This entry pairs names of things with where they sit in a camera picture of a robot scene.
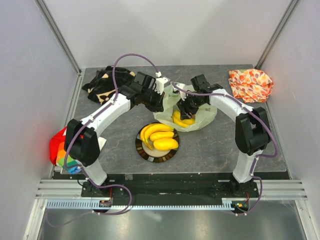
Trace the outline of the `yellow fake banana bunch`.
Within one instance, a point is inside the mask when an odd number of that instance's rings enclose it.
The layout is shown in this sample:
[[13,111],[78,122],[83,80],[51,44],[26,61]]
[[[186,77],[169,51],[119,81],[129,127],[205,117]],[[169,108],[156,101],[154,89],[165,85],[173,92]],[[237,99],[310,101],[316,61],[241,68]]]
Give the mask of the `yellow fake banana bunch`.
[[176,125],[187,128],[195,123],[195,119],[181,119],[181,113],[178,110],[175,110],[171,116],[173,123]]
[[173,132],[174,128],[163,123],[152,123],[144,127],[140,132],[140,139],[144,144],[152,150],[153,147],[149,144],[149,137],[156,132]]

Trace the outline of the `wrinkled yellow fake fruit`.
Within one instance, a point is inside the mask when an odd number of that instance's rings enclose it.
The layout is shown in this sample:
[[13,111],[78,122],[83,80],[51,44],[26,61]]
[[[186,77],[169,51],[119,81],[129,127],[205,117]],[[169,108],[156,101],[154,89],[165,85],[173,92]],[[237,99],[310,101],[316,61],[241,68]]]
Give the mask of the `wrinkled yellow fake fruit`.
[[173,131],[158,131],[152,133],[149,138],[152,142],[154,142],[163,138],[173,138],[174,135],[175,133]]

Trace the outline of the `smooth yellow fake mango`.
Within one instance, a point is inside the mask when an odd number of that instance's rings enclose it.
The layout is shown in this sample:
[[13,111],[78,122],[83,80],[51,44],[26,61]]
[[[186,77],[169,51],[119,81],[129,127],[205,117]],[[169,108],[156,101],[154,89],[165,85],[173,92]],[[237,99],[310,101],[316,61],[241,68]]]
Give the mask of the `smooth yellow fake mango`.
[[153,142],[153,146],[159,151],[169,151],[177,149],[179,143],[173,138],[161,138]]

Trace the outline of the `black rimmed ceramic plate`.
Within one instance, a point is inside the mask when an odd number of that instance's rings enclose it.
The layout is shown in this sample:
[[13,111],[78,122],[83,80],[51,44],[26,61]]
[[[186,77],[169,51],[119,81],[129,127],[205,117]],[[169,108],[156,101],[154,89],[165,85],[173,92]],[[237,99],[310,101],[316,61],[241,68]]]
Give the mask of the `black rimmed ceramic plate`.
[[145,125],[136,135],[138,154],[151,163],[163,163],[175,156],[180,146],[178,132],[162,123]]

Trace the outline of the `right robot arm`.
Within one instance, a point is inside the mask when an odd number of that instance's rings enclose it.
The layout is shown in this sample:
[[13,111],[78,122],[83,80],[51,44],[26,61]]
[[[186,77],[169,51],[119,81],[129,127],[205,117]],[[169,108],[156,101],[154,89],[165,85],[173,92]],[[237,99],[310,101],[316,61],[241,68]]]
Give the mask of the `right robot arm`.
[[182,120],[191,119],[201,106],[214,106],[235,123],[235,143],[239,149],[236,167],[232,172],[234,181],[229,191],[235,197],[247,191],[246,182],[250,181],[259,156],[272,140],[270,125],[264,108],[253,108],[231,96],[219,84],[210,84],[201,74],[191,79],[193,91],[187,90],[182,83],[173,83],[173,91],[180,94],[177,107]]

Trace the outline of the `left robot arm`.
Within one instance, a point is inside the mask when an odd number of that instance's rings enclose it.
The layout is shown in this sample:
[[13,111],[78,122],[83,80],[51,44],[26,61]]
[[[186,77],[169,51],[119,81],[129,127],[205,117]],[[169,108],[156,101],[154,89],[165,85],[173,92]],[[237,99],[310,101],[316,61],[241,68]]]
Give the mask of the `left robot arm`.
[[118,117],[139,104],[153,113],[163,111],[164,89],[169,82],[159,72],[156,77],[138,72],[133,81],[118,87],[117,93],[94,113],[68,122],[64,142],[66,154],[92,181],[92,191],[99,197],[109,193],[110,185],[98,160],[101,151],[98,138]]

